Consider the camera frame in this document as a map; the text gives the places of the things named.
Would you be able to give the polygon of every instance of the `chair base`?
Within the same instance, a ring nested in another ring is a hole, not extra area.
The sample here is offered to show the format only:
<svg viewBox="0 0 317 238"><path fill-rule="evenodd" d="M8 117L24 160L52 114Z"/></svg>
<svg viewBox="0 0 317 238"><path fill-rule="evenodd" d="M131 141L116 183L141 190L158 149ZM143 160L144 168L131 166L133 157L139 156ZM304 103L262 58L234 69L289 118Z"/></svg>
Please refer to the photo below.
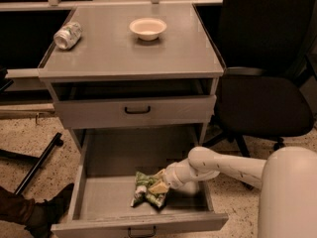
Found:
<svg viewBox="0 0 317 238"><path fill-rule="evenodd" d="M229 142L236 141L242 156L246 157L246 158L250 158L251 157L243 135L237 135L237 134L230 134L230 133L227 133L227 132L222 132L222 133L218 134L217 136L215 136L214 138L212 138L211 140L203 143L202 146L210 148L210 147L220 143L221 141L223 141L225 139L227 139ZM271 137L271 138L264 138L264 139L271 140L271 141L276 141L276 143L273 146L273 149L275 151L280 149L280 148L285 147L285 145L283 143L284 140L282 138L280 138L280 137Z"/></svg>
<svg viewBox="0 0 317 238"><path fill-rule="evenodd" d="M36 172L42 166L43 162L50 155L54 146L61 147L63 145L63 140L60 137L61 137L61 134L56 133L40 157L27 156L27 155L22 155L22 154L9 152L9 151L0 149L0 158L6 158L9 160L14 160L14 161L24 161L24 162L28 162L28 163L33 164L32 168L29 170L29 172L24 177L22 182L19 184L17 189L14 191L15 194L22 194L22 192L24 191L26 186L32 180L33 176L36 174Z"/></svg>

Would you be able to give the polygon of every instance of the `cabinet top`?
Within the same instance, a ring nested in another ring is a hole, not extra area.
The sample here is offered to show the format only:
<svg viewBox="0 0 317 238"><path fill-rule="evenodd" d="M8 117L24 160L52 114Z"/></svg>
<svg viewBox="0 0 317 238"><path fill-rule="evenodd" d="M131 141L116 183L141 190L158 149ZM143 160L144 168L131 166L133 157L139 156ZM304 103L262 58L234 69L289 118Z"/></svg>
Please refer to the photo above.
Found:
<svg viewBox="0 0 317 238"><path fill-rule="evenodd" d="M158 18L167 29L150 42L129 29L139 18ZM42 80L218 77L223 73L191 3L110 4L76 8L70 21L82 37L70 51L55 47Z"/></svg>

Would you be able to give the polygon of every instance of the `open drawer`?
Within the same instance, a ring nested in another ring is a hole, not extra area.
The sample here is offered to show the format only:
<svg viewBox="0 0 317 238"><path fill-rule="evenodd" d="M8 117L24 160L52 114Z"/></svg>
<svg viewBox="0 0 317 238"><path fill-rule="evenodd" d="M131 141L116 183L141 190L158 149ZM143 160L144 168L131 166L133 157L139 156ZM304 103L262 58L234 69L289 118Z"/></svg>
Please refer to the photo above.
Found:
<svg viewBox="0 0 317 238"><path fill-rule="evenodd" d="M87 130L66 223L53 233L68 237L153 237L219 230L227 214L213 210L206 182L169 192L166 206L131 207L136 171L155 174L186 158L197 145L191 126Z"/></svg>

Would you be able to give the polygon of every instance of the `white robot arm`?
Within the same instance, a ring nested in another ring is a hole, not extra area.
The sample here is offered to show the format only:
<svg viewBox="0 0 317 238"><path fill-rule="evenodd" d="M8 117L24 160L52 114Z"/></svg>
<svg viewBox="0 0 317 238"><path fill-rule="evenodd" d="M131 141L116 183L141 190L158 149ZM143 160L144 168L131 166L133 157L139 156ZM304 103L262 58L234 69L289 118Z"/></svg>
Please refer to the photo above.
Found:
<svg viewBox="0 0 317 238"><path fill-rule="evenodd" d="M317 154L299 147L274 152L267 161L220 155L203 147L169 165L163 181L178 189L219 173L261 190L259 238L317 237Z"/></svg>

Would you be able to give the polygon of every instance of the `drawer front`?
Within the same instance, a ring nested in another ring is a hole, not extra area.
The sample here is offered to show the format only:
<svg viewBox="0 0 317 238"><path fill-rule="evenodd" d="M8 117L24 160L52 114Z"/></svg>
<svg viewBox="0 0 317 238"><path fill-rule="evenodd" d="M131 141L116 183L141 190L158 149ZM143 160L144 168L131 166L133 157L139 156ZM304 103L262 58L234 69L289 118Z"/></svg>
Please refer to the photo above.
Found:
<svg viewBox="0 0 317 238"><path fill-rule="evenodd" d="M223 227L227 219L227 214L212 212L177 214L177 216L143 216L135 217L134 220L118 218L112 224L102 221L59 224L53 227L52 232L58 238L149 238L164 234L217 231Z"/></svg>
<svg viewBox="0 0 317 238"><path fill-rule="evenodd" d="M216 96L67 101L54 104L65 128L115 128L208 123Z"/></svg>

